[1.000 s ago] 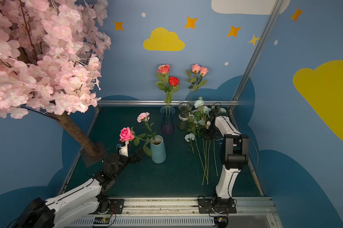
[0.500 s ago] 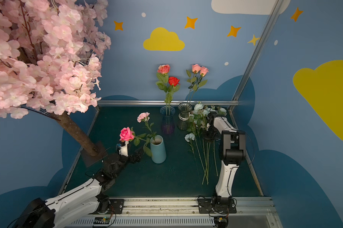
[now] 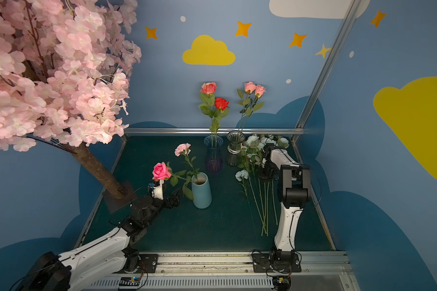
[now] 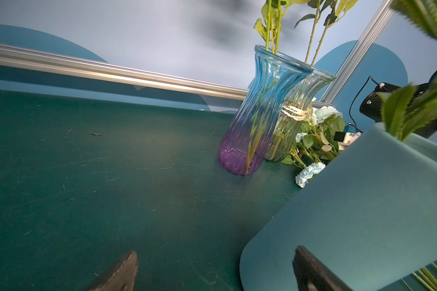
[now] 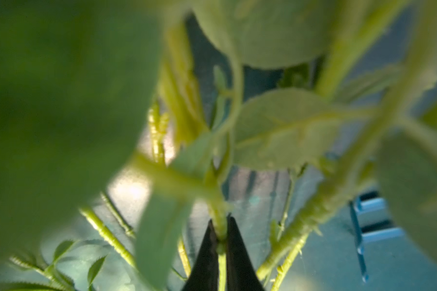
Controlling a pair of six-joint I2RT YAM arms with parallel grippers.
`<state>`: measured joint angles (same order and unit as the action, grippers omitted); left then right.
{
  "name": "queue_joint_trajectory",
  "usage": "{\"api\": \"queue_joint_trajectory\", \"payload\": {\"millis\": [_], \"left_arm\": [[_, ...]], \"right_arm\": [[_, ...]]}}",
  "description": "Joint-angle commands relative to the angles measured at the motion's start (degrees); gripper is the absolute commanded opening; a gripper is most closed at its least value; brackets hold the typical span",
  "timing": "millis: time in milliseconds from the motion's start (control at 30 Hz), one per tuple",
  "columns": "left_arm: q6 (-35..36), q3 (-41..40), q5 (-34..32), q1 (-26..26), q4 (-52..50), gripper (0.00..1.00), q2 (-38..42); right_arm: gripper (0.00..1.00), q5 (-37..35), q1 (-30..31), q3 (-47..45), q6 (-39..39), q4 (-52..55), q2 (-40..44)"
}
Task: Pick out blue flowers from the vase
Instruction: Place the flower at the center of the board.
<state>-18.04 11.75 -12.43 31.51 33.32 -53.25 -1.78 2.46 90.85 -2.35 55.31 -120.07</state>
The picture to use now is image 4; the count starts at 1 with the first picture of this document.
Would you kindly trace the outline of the white flower stem blue vase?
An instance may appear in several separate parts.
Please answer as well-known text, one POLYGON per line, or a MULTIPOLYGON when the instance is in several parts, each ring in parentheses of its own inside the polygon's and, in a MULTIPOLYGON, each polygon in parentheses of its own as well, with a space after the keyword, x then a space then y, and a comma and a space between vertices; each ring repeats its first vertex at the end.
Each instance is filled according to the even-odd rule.
POLYGON ((344 128, 343 114, 336 108, 323 106, 314 109, 312 116, 302 122, 289 153, 281 162, 300 169, 314 163, 330 163, 340 154, 339 145, 334 140, 335 133, 344 131, 344 128))

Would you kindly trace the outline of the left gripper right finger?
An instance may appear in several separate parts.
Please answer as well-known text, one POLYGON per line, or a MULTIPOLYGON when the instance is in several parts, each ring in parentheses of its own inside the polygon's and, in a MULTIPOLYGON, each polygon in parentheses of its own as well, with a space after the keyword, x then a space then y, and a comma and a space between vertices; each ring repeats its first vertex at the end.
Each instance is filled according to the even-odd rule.
POLYGON ((292 261, 300 291, 352 291, 304 246, 298 246, 292 261))

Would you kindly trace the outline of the purple ribbed glass vase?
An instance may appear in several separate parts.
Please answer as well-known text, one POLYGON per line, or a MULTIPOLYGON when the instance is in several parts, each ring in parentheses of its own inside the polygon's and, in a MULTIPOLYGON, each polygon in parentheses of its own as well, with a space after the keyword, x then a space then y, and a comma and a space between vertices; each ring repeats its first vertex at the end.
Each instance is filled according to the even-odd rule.
POLYGON ((313 71, 295 58, 255 46, 255 78, 218 149, 227 171, 246 176, 259 169, 287 95, 313 71))

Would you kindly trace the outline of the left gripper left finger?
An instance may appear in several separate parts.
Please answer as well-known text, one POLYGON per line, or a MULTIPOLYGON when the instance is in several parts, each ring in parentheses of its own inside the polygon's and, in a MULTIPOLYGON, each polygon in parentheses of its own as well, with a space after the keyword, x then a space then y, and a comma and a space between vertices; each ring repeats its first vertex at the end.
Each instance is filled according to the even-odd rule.
POLYGON ((137 252, 131 250, 98 276, 86 291, 133 291, 137 272, 137 252))

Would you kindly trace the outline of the clear ribbed glass vase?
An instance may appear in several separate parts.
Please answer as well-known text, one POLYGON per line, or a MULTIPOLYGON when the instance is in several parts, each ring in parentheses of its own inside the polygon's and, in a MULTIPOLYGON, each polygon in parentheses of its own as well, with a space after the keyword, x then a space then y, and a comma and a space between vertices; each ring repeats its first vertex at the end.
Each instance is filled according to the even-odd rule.
POLYGON ((273 136, 270 140, 265 160, 280 162, 291 150, 300 126, 312 115, 310 104, 313 98, 324 86, 335 79, 335 75, 318 68, 305 77, 288 93, 273 136))

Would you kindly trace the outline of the light blue ceramic vase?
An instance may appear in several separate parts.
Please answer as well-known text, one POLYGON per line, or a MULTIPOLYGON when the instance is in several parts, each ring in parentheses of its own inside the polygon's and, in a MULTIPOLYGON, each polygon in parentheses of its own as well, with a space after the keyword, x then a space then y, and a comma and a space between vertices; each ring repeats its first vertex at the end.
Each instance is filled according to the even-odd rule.
POLYGON ((294 291, 304 246, 356 291, 377 291, 437 260, 437 144, 380 123, 322 170, 247 243, 246 291, 294 291))

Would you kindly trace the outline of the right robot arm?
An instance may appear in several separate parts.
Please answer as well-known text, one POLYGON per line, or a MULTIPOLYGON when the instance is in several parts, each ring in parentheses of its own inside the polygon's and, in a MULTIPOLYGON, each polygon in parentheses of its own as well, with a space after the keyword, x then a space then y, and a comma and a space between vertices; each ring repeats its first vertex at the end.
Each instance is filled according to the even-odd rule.
POLYGON ((418 86, 379 84, 361 103, 360 113, 382 122, 399 140, 413 133, 430 137, 437 132, 437 71, 429 82, 418 86))

